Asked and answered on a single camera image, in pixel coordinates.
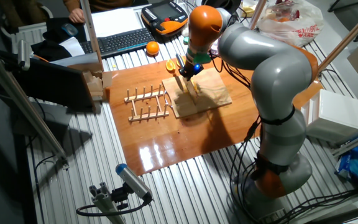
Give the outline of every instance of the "glossy wooden surface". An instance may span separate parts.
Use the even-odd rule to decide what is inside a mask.
[[[223,71],[220,76],[232,104],[182,119],[176,119],[172,113],[164,118],[128,122],[132,106],[123,100],[127,97],[127,89],[132,96],[135,88],[141,90],[143,86],[159,86],[163,79],[172,76],[166,71],[165,63],[111,72],[112,86],[108,89],[108,96],[112,115],[127,165],[137,175],[241,142],[258,116],[250,91]],[[248,78],[251,78],[252,72],[242,71]],[[321,88],[320,83],[312,83],[296,96],[295,106],[300,108]],[[156,105],[154,98],[136,102],[136,108],[143,107],[144,110]]]

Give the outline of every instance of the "robotic arm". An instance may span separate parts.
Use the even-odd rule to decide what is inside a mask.
[[[208,63],[205,55],[219,37],[223,61],[254,70],[251,92],[262,120],[261,146],[256,171],[250,179],[239,177],[238,181],[245,185],[239,200],[252,204],[251,212],[260,218],[267,207],[274,207],[276,198],[299,189],[311,176],[310,163],[298,153],[306,137],[305,120],[292,101],[316,78],[318,63],[303,49],[262,36],[242,24],[229,26],[230,20],[224,9],[209,6],[199,6],[190,14],[189,49],[181,74],[189,80],[196,63]]]

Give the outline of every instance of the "orange controller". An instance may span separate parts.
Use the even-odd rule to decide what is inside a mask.
[[[179,31],[188,21],[185,11],[174,2],[161,2],[142,9],[142,19],[161,35]]]

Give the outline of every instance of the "orange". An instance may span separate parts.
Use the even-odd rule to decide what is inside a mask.
[[[169,73],[175,73],[176,66],[171,59],[167,60],[167,63],[165,64],[165,68],[168,70]]]
[[[158,43],[156,41],[150,41],[146,45],[146,52],[149,55],[156,55],[156,54],[158,54],[159,50],[160,50],[160,46],[158,45]]]
[[[279,20],[279,22],[289,22],[290,20],[289,20],[289,18],[287,18],[287,17],[283,17],[283,18],[281,18],[280,20]]]

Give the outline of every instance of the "white paper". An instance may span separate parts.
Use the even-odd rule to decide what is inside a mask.
[[[90,54],[79,55],[76,57],[60,59],[51,63],[54,63],[55,65],[61,65],[67,67],[70,65],[78,65],[83,63],[96,63],[96,62],[99,62],[98,55],[96,54],[96,52],[93,52]]]
[[[68,51],[68,53],[71,54],[72,57],[85,54],[85,52],[82,49],[79,41],[75,37],[72,37],[72,38],[70,38],[68,40],[65,40],[62,43],[60,43],[59,45],[61,45],[64,48],[66,48],[66,50]]]
[[[93,13],[92,20],[96,37],[108,37],[142,28],[131,8]]]

